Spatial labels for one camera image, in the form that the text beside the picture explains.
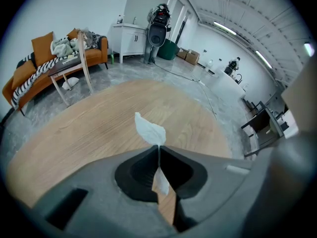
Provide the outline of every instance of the small side table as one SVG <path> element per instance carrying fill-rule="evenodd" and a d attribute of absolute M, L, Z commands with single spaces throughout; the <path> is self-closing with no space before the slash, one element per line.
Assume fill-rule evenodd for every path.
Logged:
<path fill-rule="evenodd" d="M 57 84 L 57 82 L 55 80 L 55 78 L 57 78 L 57 77 L 59 77 L 61 75 L 63 75 L 63 77 L 64 77 L 64 79 L 66 81 L 66 84 L 68 85 L 69 89 L 71 90 L 71 87 L 70 87 L 70 85 L 68 83 L 68 80 L 67 80 L 65 74 L 67 74 L 67 73 L 69 73 L 71 71 L 83 68 L 83 71 L 84 71 L 84 74 L 85 74 L 85 78 L 86 78 L 90 93 L 91 94 L 94 93 L 93 88 L 91 86 L 90 75 L 89 75 L 89 72 L 88 72 L 88 69 L 87 69 L 86 65 L 81 63 L 79 54 L 76 54 L 75 56 L 77 56 L 77 59 L 71 60 L 70 62 L 65 63 L 65 64 L 63 64 L 63 62 L 66 61 L 67 59 L 63 59 L 61 61 L 58 61 L 54 65 L 54 67 L 51 70 L 49 70 L 49 74 L 48 74 L 48 76 L 51 77 L 51 80 L 52 80 L 56 90 L 58 91 L 59 95 L 61 96 L 61 98 L 63 99 L 63 101 L 65 102 L 65 104 L 67 106 L 69 106 L 69 103 L 65 99 L 65 96 L 61 92 L 61 90 L 58 87 L 58 84 Z"/>

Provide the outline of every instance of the pile of clothes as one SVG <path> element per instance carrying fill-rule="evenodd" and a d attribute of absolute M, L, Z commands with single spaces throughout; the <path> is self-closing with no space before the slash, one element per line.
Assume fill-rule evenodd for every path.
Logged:
<path fill-rule="evenodd" d="M 101 35 L 95 34 L 94 32 L 91 32 L 87 29 L 81 31 L 85 34 L 85 50 L 95 49 L 96 47 L 98 47 Z M 79 52 L 77 38 L 69 40 L 67 37 L 65 37 L 60 40 L 54 40 L 51 43 L 51 53 L 52 55 L 56 55 L 58 58 L 70 55 L 74 51 Z"/>

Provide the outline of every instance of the white ceiling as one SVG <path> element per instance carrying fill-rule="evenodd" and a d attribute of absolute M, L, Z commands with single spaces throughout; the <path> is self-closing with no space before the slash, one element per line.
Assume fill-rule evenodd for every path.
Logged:
<path fill-rule="evenodd" d="M 304 43 L 315 42 L 289 0 L 188 1 L 202 24 L 215 27 L 217 21 L 235 31 L 236 38 L 246 40 L 240 41 L 242 46 L 259 50 L 283 85 L 292 82 L 309 59 Z"/>

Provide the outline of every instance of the striped blanket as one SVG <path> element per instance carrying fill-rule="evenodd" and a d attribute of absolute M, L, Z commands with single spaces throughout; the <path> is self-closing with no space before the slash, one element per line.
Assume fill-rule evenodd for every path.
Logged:
<path fill-rule="evenodd" d="M 26 62 L 28 60 L 31 60 L 31 55 L 32 54 L 30 54 L 27 57 L 25 57 L 22 61 Z M 73 55 L 79 54 L 79 52 L 78 51 L 74 51 L 72 54 Z M 45 64 L 39 66 L 37 68 L 36 72 L 28 80 L 26 80 L 22 85 L 18 86 L 14 90 L 13 96 L 12 96 L 12 99 L 11 99 L 11 103 L 12 103 L 12 106 L 14 107 L 15 110 L 17 110 L 19 108 L 19 100 L 22 98 L 22 96 L 24 96 L 29 91 L 29 89 L 34 84 L 35 80 L 37 80 L 43 73 L 46 73 L 49 69 L 53 68 L 53 66 L 58 61 L 60 61 L 62 59 L 65 59 L 65 58 L 67 58 L 67 56 L 66 57 L 62 57 L 62 58 L 54 58 L 54 59 L 46 62 Z"/>

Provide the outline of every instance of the round wooden tabletop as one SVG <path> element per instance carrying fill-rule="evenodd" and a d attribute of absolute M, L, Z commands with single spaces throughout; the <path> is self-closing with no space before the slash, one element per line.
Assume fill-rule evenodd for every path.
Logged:
<path fill-rule="evenodd" d="M 11 194 L 32 207 L 50 188 L 85 164 L 148 147 L 134 113 L 166 130 L 166 145 L 229 158 L 211 112 L 162 82 L 125 82 L 67 108 L 23 145 L 9 163 Z"/>

